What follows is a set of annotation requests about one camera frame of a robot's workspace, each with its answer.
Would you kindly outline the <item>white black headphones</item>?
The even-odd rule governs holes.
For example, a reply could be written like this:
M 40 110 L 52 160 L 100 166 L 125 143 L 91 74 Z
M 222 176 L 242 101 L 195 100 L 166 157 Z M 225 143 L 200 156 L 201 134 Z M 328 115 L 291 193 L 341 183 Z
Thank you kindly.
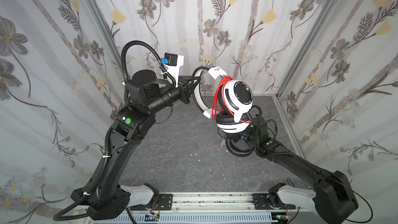
M 221 79 L 214 94 L 212 107 L 204 103 L 201 95 L 200 80 L 205 72 L 213 79 Z M 199 76 L 199 84 L 193 92 L 194 102 L 206 118 L 214 120 L 217 127 L 226 134 L 240 133 L 249 127 L 249 112 L 254 96 L 245 82 L 233 79 L 218 66 L 198 67 L 193 76 Z

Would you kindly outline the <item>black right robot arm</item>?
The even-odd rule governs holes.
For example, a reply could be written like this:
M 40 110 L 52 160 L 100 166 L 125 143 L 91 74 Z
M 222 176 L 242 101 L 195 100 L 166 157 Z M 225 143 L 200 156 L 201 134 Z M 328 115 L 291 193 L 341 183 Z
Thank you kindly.
M 306 208 L 328 224 L 348 221 L 359 208 L 359 194 L 352 189 L 344 173 L 318 167 L 271 138 L 261 113 L 256 117 L 244 113 L 241 120 L 235 122 L 232 114 L 221 111 L 217 114 L 217 124 L 225 133 L 224 141 L 231 154 L 247 157 L 255 153 L 284 167 L 309 185 L 305 190 L 278 183 L 268 191 L 268 203 L 272 207 L 295 205 Z

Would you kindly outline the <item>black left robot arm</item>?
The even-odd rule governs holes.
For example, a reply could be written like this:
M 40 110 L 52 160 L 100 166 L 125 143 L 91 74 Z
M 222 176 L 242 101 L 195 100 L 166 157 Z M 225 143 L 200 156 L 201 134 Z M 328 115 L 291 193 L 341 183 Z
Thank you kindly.
M 129 77 L 126 54 L 132 46 L 147 48 L 157 59 L 164 74 L 158 79 L 152 70 L 141 70 Z M 190 103 L 193 94 L 193 78 L 174 78 L 166 70 L 157 52 L 140 40 L 128 42 L 121 52 L 121 68 L 124 77 L 124 107 L 105 135 L 103 156 L 87 184 L 72 192 L 74 201 L 56 213 L 55 222 L 90 217 L 106 220 L 118 217 L 130 201 L 131 193 L 122 189 L 119 179 L 134 150 L 155 124 L 155 115 L 177 101 Z

